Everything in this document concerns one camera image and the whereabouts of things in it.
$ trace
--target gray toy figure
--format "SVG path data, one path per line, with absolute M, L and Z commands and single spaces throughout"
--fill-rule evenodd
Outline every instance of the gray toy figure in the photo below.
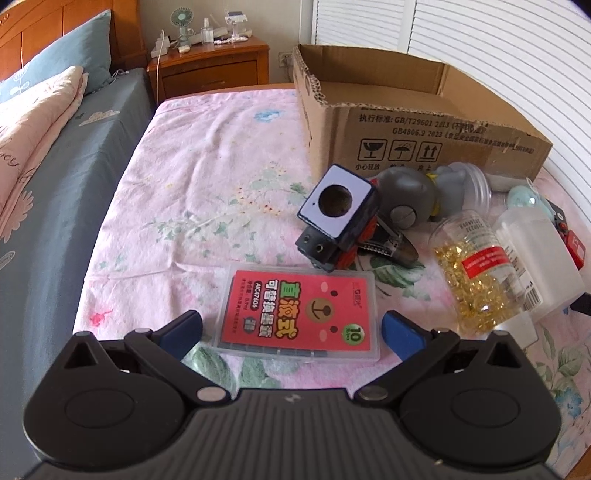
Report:
M 391 228 L 411 228 L 462 209 L 464 171 L 437 167 L 433 173 L 424 174 L 409 167 L 391 167 L 380 172 L 376 179 L 382 195 L 378 213 Z

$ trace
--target red label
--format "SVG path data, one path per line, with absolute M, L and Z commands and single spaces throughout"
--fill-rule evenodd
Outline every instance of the red label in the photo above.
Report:
M 364 278 L 239 270 L 222 342 L 285 349 L 368 351 Z
M 503 247 L 489 247 L 469 256 L 462 262 L 468 278 L 474 278 L 498 265 L 511 263 Z
M 572 230 L 569 230 L 568 235 L 566 236 L 566 248 L 570 253 L 570 256 L 573 257 L 574 264 L 577 265 L 577 268 L 581 270 L 585 263 L 585 252 L 586 248 L 579 240 L 579 237 L 575 235 Z

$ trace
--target barcode label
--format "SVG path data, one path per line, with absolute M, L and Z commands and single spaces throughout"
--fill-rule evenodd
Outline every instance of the barcode label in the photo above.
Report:
M 532 287 L 532 289 L 525 294 L 525 301 L 523 304 L 524 308 L 528 312 L 531 312 L 534 308 L 539 306 L 541 303 L 542 303 L 542 299 L 538 295 L 538 291 L 535 289 L 535 287 Z
M 504 246 L 505 253 L 507 254 L 507 257 L 509 257 L 513 268 L 517 272 L 519 283 L 525 289 L 523 306 L 528 312 L 531 312 L 542 304 L 542 297 L 535 287 L 534 279 L 527 271 L 525 264 L 519 258 L 515 245 L 509 240 L 508 235 L 504 235 L 504 232 L 501 231 L 497 231 L 496 234 L 501 241 L 501 244 Z

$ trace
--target wall outlet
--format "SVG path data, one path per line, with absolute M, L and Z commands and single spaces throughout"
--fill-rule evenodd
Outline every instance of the wall outlet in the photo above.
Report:
M 290 51 L 282 51 L 279 53 L 279 66 L 291 67 L 293 66 L 293 58 Z

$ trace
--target blue gripper pad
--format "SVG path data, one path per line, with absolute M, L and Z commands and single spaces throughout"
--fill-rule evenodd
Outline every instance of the blue gripper pad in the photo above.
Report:
M 154 332 L 154 341 L 177 360 L 182 360 L 189 350 L 201 340 L 202 335 L 201 315 L 195 310 L 189 310 Z
M 389 310 L 382 318 L 382 338 L 400 360 L 405 361 L 425 348 L 433 335 L 396 310 Z

